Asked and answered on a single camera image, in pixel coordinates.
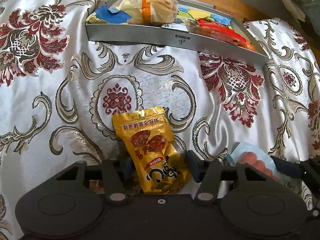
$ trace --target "metal screw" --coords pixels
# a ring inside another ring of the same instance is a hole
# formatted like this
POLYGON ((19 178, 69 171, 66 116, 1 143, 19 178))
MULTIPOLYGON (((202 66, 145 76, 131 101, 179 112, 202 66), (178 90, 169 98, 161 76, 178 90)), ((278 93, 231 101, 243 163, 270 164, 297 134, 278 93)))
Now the metal screw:
POLYGON ((165 199, 158 199, 158 203, 159 204, 164 204, 164 203, 166 203, 166 201, 165 201, 165 199))
POLYGON ((203 200, 203 201, 209 201, 209 200, 213 199, 213 195, 210 193, 203 192, 203 193, 198 194, 198 199, 203 200))
POLYGON ((125 199, 125 194, 122 193, 113 193, 109 196, 113 201, 123 201, 125 199))
POLYGON ((319 215, 319 211, 318 211, 318 210, 314 210, 314 211, 312 212, 312 215, 313 215, 314 217, 317 217, 317 216, 319 215))

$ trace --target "metal tray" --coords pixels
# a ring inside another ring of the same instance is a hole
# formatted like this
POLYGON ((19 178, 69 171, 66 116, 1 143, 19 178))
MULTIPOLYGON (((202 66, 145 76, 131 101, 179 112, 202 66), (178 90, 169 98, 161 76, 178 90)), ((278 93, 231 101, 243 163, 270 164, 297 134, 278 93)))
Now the metal tray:
MULTIPOLYGON (((116 1, 111 0, 107 6, 112 5, 116 1)), ((257 69, 263 68, 268 60, 267 54, 255 38, 234 17, 204 6, 203 3, 198 4, 186 0, 178 0, 178 3, 229 18, 230 25, 235 32, 250 40, 256 51, 199 34, 189 33, 188 31, 143 25, 86 23, 88 39, 89 41, 107 41, 109 43, 125 42, 172 46, 229 58, 257 69)))

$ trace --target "white bedspread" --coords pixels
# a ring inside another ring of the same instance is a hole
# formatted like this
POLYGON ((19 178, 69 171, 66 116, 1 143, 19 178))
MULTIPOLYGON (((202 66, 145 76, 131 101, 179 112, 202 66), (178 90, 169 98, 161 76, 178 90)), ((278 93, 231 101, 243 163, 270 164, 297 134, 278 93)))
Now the white bedspread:
MULTIPOLYGON (((260 71, 185 49, 88 41, 84 21, 108 1, 0 0, 0 239, 22 236, 23 194, 75 161, 125 153, 114 113, 166 107, 177 150, 200 158, 223 158, 240 141, 289 161, 319 152, 319 67, 287 23, 245 24, 269 55, 260 71)), ((311 207, 301 181, 284 184, 311 207)))

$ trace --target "orange tape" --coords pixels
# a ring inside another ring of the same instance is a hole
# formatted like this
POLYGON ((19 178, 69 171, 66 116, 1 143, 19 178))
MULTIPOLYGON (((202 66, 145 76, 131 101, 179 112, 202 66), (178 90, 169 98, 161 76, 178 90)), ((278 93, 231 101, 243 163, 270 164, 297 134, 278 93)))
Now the orange tape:
POLYGON ((141 6, 143 23, 151 23, 150 2, 147 2, 147 0, 142 0, 141 6))

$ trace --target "red label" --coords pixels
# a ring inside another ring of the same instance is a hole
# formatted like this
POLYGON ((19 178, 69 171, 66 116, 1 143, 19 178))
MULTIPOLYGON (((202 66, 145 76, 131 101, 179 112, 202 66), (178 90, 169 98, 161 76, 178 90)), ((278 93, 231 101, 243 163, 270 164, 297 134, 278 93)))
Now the red label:
POLYGON ((151 167, 152 165, 155 165, 155 164, 157 164, 157 163, 160 163, 160 162, 162 162, 163 160, 164 160, 164 159, 163 159, 162 157, 157 157, 157 158, 155 158, 154 160, 152 160, 151 162, 149 162, 144 169, 146 170, 147 168, 151 167))

